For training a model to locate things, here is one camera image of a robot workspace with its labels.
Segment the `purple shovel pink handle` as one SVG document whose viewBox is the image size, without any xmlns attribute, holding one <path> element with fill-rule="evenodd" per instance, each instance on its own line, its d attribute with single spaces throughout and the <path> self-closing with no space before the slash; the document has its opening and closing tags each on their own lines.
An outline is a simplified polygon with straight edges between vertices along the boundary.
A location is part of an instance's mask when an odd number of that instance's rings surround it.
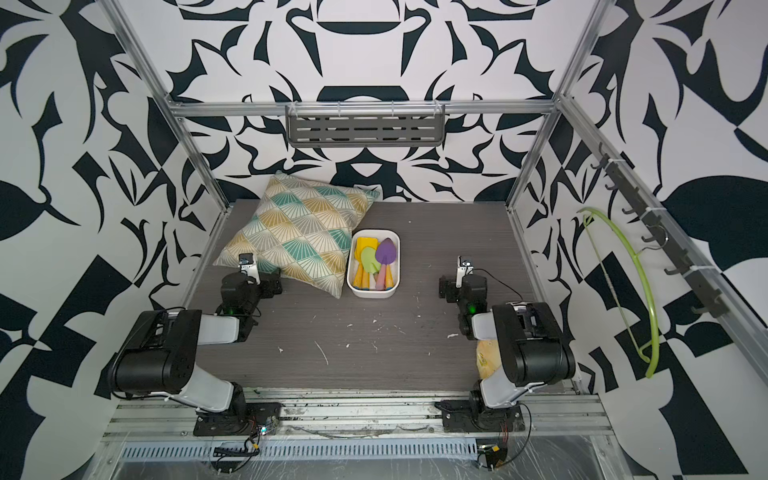
<svg viewBox="0 0 768 480">
<path fill-rule="evenodd" d="M 385 290 L 394 286 L 391 265 L 397 258 L 397 247 L 391 238 L 384 239 L 375 252 L 376 261 L 380 264 L 380 270 L 376 277 L 376 289 Z"/>
</svg>

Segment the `white storage box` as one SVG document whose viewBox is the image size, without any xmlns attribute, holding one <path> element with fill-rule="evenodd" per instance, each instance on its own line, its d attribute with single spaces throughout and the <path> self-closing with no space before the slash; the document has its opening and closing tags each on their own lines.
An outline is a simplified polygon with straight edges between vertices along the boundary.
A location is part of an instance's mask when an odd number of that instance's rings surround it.
<svg viewBox="0 0 768 480">
<path fill-rule="evenodd" d="M 346 282 L 355 296 L 387 299 L 401 277 L 400 237 L 391 230 L 363 229 L 352 237 Z"/>
</svg>

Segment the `green shovel wooden handle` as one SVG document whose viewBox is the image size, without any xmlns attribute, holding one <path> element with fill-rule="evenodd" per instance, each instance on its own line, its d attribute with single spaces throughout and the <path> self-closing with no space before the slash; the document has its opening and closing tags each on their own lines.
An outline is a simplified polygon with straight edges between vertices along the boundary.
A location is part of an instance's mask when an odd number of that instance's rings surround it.
<svg viewBox="0 0 768 480">
<path fill-rule="evenodd" d="M 373 247 L 365 247 L 360 254 L 360 264 L 363 268 L 361 288 L 370 289 L 370 278 L 379 272 L 381 265 L 376 259 L 376 250 Z"/>
</svg>

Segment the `yellow shovel blue tip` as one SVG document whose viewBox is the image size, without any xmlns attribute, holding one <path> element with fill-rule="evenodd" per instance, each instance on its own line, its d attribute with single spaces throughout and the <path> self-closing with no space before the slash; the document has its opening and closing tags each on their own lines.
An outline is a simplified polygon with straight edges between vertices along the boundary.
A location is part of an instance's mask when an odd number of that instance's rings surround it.
<svg viewBox="0 0 768 480">
<path fill-rule="evenodd" d="M 376 258 L 379 241 L 372 237 L 360 237 L 357 239 L 355 259 L 357 269 L 355 271 L 353 287 L 359 290 L 371 290 L 376 288 L 376 275 L 381 269 L 381 264 Z"/>
</svg>

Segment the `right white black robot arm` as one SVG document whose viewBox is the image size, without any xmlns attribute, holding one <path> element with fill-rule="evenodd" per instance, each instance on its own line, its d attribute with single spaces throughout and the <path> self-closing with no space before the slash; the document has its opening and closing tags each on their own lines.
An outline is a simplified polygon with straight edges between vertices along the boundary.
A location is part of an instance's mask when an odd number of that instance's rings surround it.
<svg viewBox="0 0 768 480">
<path fill-rule="evenodd" d="M 439 297 L 458 306 L 461 334 L 498 346 L 500 365 L 470 392 L 469 408 L 476 419 L 511 409 L 523 396 L 570 380 L 576 372 L 575 356 L 548 304 L 491 306 L 487 294 L 487 278 L 481 275 L 439 279 Z"/>
</svg>

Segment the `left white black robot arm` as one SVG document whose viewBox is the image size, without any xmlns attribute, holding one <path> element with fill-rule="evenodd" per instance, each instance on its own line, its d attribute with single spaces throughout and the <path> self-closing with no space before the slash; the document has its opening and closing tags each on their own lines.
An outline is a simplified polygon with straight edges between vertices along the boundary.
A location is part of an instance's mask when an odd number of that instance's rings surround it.
<svg viewBox="0 0 768 480">
<path fill-rule="evenodd" d="M 196 309 L 142 312 L 110 365 L 110 393 L 121 400 L 163 398 L 194 408 L 203 422 L 249 422 L 243 389 L 197 364 L 200 346 L 245 342 L 258 304 L 282 293 L 279 271 L 247 267 L 225 276 L 212 314 Z"/>
</svg>

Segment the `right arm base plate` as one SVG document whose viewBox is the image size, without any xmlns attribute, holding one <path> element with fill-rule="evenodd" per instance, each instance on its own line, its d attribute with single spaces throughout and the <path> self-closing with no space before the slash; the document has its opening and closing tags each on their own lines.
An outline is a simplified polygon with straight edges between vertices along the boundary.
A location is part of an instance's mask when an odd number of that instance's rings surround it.
<svg viewBox="0 0 768 480">
<path fill-rule="evenodd" d="M 434 406 L 441 414 L 443 429 L 448 433 L 501 433 L 504 427 L 510 432 L 523 432 L 527 428 L 519 406 L 487 409 L 478 407 L 470 400 L 442 400 Z"/>
</svg>

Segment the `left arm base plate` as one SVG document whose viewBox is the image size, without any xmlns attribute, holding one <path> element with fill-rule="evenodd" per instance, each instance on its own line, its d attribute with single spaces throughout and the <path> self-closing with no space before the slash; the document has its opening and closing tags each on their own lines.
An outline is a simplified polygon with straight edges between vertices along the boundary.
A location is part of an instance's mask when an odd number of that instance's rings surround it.
<svg viewBox="0 0 768 480">
<path fill-rule="evenodd" d="M 279 421 L 279 402 L 246 403 L 221 413 L 199 413 L 193 429 L 195 437 L 243 436 L 270 432 Z"/>
</svg>

